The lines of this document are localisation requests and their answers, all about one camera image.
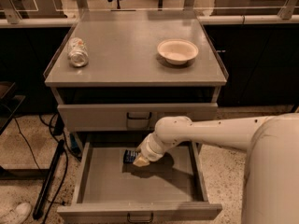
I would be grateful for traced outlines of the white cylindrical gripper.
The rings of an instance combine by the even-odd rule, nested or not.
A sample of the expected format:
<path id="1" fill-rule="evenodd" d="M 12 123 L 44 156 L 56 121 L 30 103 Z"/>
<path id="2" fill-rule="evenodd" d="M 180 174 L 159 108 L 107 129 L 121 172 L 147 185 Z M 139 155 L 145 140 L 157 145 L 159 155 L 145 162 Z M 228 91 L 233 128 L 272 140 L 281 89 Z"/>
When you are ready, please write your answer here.
<path id="1" fill-rule="evenodd" d="M 162 158 L 170 147 L 156 133 L 150 133 L 135 149 L 136 152 L 141 152 L 142 155 L 139 154 L 135 158 L 133 165 L 137 167 L 148 166 L 150 161 L 158 161 Z"/>

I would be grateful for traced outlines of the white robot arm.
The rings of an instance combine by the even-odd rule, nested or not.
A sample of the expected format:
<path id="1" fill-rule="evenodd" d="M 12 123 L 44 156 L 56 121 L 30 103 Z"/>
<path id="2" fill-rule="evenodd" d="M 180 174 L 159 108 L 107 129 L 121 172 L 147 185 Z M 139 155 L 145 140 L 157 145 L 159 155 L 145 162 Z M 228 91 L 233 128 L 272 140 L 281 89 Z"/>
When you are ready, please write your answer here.
<path id="1" fill-rule="evenodd" d="M 299 114 L 193 121 L 164 117 L 138 146 L 147 166 L 182 142 L 247 153 L 241 224 L 299 224 Z"/>

